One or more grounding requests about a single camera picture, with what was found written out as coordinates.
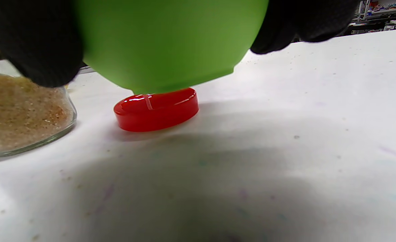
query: glass jar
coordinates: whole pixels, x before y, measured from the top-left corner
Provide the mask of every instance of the glass jar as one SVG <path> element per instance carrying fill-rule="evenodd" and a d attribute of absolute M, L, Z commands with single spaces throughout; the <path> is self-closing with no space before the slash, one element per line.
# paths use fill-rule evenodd
<path fill-rule="evenodd" d="M 0 157 L 43 146 L 73 129 L 77 112 L 65 87 L 40 87 L 0 61 Z"/>

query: green bottle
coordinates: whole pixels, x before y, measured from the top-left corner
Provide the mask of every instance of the green bottle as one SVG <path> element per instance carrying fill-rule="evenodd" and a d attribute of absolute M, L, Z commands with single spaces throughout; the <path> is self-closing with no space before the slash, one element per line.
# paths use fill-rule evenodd
<path fill-rule="evenodd" d="M 136 94 L 228 75 L 259 32 L 268 0 L 76 0 L 84 62 Z"/>

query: white work surface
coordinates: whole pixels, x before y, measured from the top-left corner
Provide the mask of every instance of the white work surface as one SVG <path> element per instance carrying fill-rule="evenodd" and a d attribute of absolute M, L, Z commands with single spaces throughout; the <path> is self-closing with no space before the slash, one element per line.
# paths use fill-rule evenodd
<path fill-rule="evenodd" d="M 75 130 L 0 159 L 0 242 L 396 241 L 396 31 L 248 53 L 201 110 L 119 129 L 131 92 L 70 84 Z"/>

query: red flip-top cap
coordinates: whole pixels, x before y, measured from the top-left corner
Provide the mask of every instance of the red flip-top cap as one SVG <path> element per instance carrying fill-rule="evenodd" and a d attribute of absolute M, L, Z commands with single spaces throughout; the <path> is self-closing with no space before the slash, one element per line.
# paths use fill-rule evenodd
<path fill-rule="evenodd" d="M 198 112 L 198 98 L 192 88 L 163 94 L 133 95 L 114 106 L 118 125 L 131 132 L 169 128 Z"/>

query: black glove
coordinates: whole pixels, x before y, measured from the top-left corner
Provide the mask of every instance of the black glove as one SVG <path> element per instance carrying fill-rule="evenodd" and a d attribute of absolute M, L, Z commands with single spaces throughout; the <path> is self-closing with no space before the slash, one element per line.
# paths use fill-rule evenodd
<path fill-rule="evenodd" d="M 69 83 L 83 60 L 72 0 L 0 0 L 0 51 L 33 82 Z"/>
<path fill-rule="evenodd" d="M 358 0 L 270 1 L 250 49 L 256 54 L 281 50 L 295 35 L 307 42 L 328 40 L 349 25 L 358 4 Z"/>
<path fill-rule="evenodd" d="M 83 46 L 73 0 L 0 0 L 0 51 L 17 69 L 44 87 L 69 83 L 78 73 Z M 270 1 L 251 50 L 266 54 L 288 46 L 298 34 L 310 42 L 341 32 L 357 0 Z"/>

